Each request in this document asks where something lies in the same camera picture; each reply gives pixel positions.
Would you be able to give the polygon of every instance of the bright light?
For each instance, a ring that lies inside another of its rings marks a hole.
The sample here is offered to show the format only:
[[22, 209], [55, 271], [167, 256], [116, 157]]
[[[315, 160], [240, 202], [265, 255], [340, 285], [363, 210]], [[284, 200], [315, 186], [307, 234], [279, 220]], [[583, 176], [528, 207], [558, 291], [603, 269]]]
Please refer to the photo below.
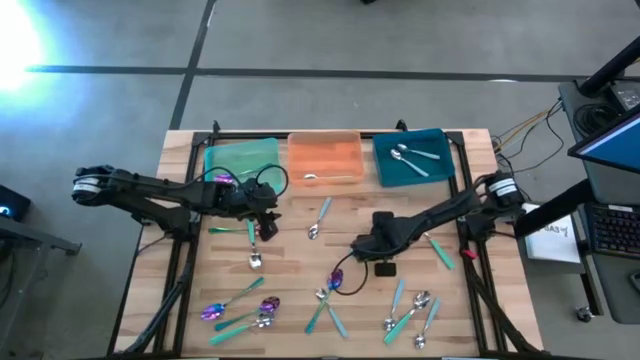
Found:
[[18, 0], [0, 0], [0, 90], [24, 84], [26, 67], [41, 61], [40, 41]]

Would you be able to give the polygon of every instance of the plastic tray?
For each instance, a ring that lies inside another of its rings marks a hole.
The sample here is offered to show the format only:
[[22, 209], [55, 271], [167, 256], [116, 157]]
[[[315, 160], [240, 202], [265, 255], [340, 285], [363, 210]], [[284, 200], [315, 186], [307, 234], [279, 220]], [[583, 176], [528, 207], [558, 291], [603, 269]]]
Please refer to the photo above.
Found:
[[[294, 186], [349, 184], [364, 178], [360, 133], [322, 131], [288, 137], [289, 178]], [[314, 179], [306, 178], [315, 175]]]
[[[216, 145], [208, 147], [204, 152], [205, 171], [214, 166], [222, 166], [236, 174], [240, 181], [255, 177], [260, 168], [267, 164], [280, 165], [278, 140], [275, 138]], [[205, 175], [205, 180], [213, 181], [216, 175], [222, 174], [226, 172], [214, 170]], [[260, 175], [260, 182], [269, 183], [275, 192], [279, 193], [284, 188], [285, 180], [282, 170], [271, 168]]]
[[[403, 158], [429, 173], [428, 177], [423, 177], [404, 162], [391, 157], [391, 149], [396, 148], [398, 144], [404, 144], [412, 150], [440, 155], [440, 160], [428, 159], [413, 153], [402, 153]], [[449, 142], [441, 129], [375, 135], [373, 146], [378, 179], [380, 185], [384, 187], [443, 181], [455, 171]]]

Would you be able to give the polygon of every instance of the wooden tabletop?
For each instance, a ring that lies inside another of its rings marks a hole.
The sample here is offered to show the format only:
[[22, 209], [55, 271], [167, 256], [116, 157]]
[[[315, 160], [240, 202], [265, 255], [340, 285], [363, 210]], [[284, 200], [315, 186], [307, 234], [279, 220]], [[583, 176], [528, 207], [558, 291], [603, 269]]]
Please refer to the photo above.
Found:
[[[460, 130], [464, 133], [467, 155], [474, 179], [496, 170], [489, 132], [485, 129]], [[165, 139], [157, 176], [183, 182], [192, 140], [192, 131], [169, 131]], [[223, 145], [232, 141], [220, 141]], [[356, 185], [334, 185], [312, 188], [290, 187], [278, 200], [276, 212], [280, 232], [270, 241], [258, 240], [263, 267], [252, 271], [248, 265], [250, 252], [246, 233], [210, 235], [207, 229], [218, 227], [244, 227], [233, 219], [206, 217], [196, 260], [195, 275], [185, 329], [183, 356], [197, 357], [418, 357], [418, 356], [472, 356], [478, 354], [469, 307], [462, 261], [457, 255], [458, 235], [455, 225], [447, 223], [429, 231], [449, 253], [456, 264], [448, 270], [434, 249], [426, 241], [416, 242], [408, 251], [398, 255], [398, 276], [378, 278], [370, 269], [364, 289], [353, 296], [331, 296], [330, 303], [341, 318], [349, 338], [343, 339], [331, 317], [324, 311], [311, 335], [304, 328], [314, 313], [318, 301], [314, 290], [325, 286], [326, 277], [337, 261], [345, 256], [348, 245], [358, 234], [368, 233], [371, 214], [375, 211], [393, 211], [410, 216], [450, 198], [446, 182], [382, 188], [377, 179], [372, 145], [363, 140], [365, 161], [364, 181]], [[286, 140], [280, 141], [280, 161], [286, 168]], [[459, 187], [464, 188], [454, 151]], [[202, 169], [202, 153], [197, 169]], [[316, 240], [307, 238], [326, 196], [332, 196], [330, 205]], [[511, 231], [507, 226], [501, 231]], [[157, 227], [146, 228], [141, 246], [162, 236]], [[186, 244], [182, 255], [186, 254]], [[493, 277], [498, 300], [528, 341], [542, 348], [529, 289], [520, 260], [517, 244], [509, 237], [497, 236], [488, 242]], [[136, 260], [126, 305], [116, 342], [116, 350], [130, 345], [156, 312], [162, 297], [171, 241], [158, 243], [143, 252]], [[342, 269], [345, 280], [341, 290], [354, 290], [362, 281], [364, 266], [353, 259]], [[200, 320], [205, 306], [224, 302], [245, 288], [259, 276], [265, 284], [258, 290], [229, 306], [224, 318], [230, 319], [255, 309], [262, 299], [277, 296], [281, 300], [275, 324], [266, 329], [255, 329], [221, 345], [212, 347], [208, 340], [216, 335], [214, 323]], [[426, 334], [423, 350], [413, 347], [413, 338], [424, 326], [428, 309], [416, 312], [398, 339], [387, 346], [382, 322], [389, 314], [398, 279], [405, 280], [405, 291], [396, 312], [396, 318], [411, 308], [413, 296], [420, 290], [429, 290], [432, 297], [440, 297], [440, 311]], [[170, 316], [165, 346], [171, 346], [175, 321], [174, 308]], [[486, 308], [483, 318], [487, 336], [492, 330]], [[495, 349], [493, 341], [490, 348]]]

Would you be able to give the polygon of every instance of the gray floor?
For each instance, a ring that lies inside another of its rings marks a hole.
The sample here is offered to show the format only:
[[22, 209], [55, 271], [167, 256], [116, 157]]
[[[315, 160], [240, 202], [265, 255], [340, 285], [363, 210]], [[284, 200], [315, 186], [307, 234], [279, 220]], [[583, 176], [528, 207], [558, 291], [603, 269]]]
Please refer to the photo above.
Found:
[[[187, 65], [205, 0], [23, 1], [44, 65]], [[368, 69], [585, 75], [640, 30], [632, 0], [220, 0], [201, 67]], [[630, 69], [638, 73], [638, 68]], [[0, 183], [34, 200], [28, 223], [82, 242], [57, 255], [36, 289], [16, 347], [48, 359], [103, 355], [140, 227], [111, 208], [71, 201], [79, 166], [112, 164], [153, 174], [182, 76], [34, 74], [0, 92]], [[499, 134], [550, 106], [553, 83], [196, 77], [182, 129], [489, 128]], [[573, 142], [562, 113], [552, 126]], [[540, 127], [514, 159], [535, 164], [558, 146]], [[512, 153], [516, 147], [509, 148]], [[522, 173], [536, 200], [581, 180], [562, 155]], [[577, 275], [525, 261], [547, 350], [636, 359], [638, 326], [608, 316], [585, 325]]]

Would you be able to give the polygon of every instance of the paper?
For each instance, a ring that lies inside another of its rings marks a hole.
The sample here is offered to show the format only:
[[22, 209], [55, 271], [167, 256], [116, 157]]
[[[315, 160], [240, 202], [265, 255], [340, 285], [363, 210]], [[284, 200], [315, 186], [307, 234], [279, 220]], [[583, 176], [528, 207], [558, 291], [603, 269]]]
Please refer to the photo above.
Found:
[[[537, 207], [534, 204], [522, 205], [527, 213]], [[526, 236], [525, 243], [530, 259], [580, 263], [573, 221], [569, 215]]]

